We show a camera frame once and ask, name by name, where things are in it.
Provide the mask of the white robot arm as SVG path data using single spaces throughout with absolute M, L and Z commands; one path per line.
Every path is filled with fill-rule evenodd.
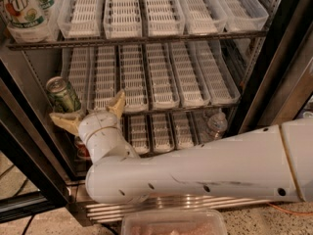
M 141 158 L 121 133 L 124 105 L 125 94 L 118 92 L 101 111 L 50 115 L 86 146 L 92 165 L 85 187 L 98 203 L 135 203 L 153 194 L 313 199 L 313 118 Z

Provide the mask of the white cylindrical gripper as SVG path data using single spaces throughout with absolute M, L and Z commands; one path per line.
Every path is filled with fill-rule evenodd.
M 107 156 L 138 158 L 120 127 L 125 102 L 125 91 L 121 89 L 106 105 L 107 111 L 94 112 L 86 117 L 81 111 L 51 113 L 50 118 L 56 126 L 72 135 L 79 135 L 93 164 Z

